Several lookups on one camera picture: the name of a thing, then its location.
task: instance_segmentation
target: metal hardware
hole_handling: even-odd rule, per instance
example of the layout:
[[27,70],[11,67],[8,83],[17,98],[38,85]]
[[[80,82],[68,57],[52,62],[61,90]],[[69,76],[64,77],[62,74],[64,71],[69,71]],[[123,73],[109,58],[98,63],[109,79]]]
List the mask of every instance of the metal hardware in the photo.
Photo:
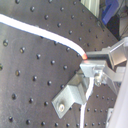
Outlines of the metal hardware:
[[62,118],[74,103],[85,104],[85,93],[88,85],[88,78],[85,78],[82,71],[79,70],[66,87],[52,100],[59,118]]
[[125,51],[124,51],[125,39],[119,41],[112,47],[103,48],[101,51],[87,52],[87,56],[90,59],[95,60],[106,60],[108,66],[112,69],[124,61],[126,61]]

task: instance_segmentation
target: black perforated surface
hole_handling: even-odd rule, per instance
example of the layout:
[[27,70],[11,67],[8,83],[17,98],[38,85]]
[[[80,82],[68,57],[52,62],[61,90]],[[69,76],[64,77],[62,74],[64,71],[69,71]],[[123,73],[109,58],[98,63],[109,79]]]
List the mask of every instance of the black perforated surface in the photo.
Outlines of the black perforated surface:
[[[69,38],[85,51],[117,41],[79,1],[1,0],[0,13]],[[81,57],[54,41],[3,24],[0,28],[0,128],[79,127],[80,105],[59,119],[51,101],[79,69]],[[95,87],[85,126],[104,128],[115,99],[107,85]]]

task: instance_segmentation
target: white wire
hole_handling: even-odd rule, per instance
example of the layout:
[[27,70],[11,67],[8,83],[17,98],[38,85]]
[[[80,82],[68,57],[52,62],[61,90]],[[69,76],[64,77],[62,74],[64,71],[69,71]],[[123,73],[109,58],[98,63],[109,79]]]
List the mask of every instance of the white wire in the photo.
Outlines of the white wire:
[[80,56],[85,54],[85,51],[79,45],[55,33],[12,19],[3,14],[0,14],[0,22],[13,28],[56,41],[75,50]]
[[[90,77],[89,88],[88,88],[88,90],[86,92],[87,101],[88,101],[88,99],[89,99],[89,97],[90,97],[90,95],[92,93],[93,87],[94,87],[94,77]],[[84,115],[85,115],[86,104],[87,104],[87,102],[84,105],[81,105],[80,128],[84,128]]]

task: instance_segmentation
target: metal bracket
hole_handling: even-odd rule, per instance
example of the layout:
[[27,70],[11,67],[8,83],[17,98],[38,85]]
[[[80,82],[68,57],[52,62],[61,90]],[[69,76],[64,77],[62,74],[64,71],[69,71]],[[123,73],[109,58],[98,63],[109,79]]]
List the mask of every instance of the metal bracket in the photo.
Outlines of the metal bracket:
[[114,72],[108,67],[105,60],[85,60],[80,64],[80,67],[85,77],[95,78],[95,85],[108,84],[112,91],[116,95],[118,94],[119,85],[124,76],[124,67],[119,67]]
[[74,104],[85,104],[85,92],[89,85],[88,78],[84,77],[81,70],[68,82],[66,87],[52,100],[52,104],[58,114],[62,118],[70,107]]

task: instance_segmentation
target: screw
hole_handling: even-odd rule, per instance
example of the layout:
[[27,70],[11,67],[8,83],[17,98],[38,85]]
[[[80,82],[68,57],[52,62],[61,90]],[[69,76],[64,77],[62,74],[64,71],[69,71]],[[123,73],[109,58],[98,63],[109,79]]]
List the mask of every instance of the screw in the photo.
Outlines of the screw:
[[59,111],[60,111],[60,112],[63,112],[63,111],[64,111],[64,109],[65,109],[64,104],[60,104],[60,106],[59,106]]
[[24,52],[25,52],[25,47],[22,47],[22,48],[20,49],[20,52],[21,52],[21,53],[24,53]]
[[20,70],[17,70],[15,74],[16,76],[20,76]]

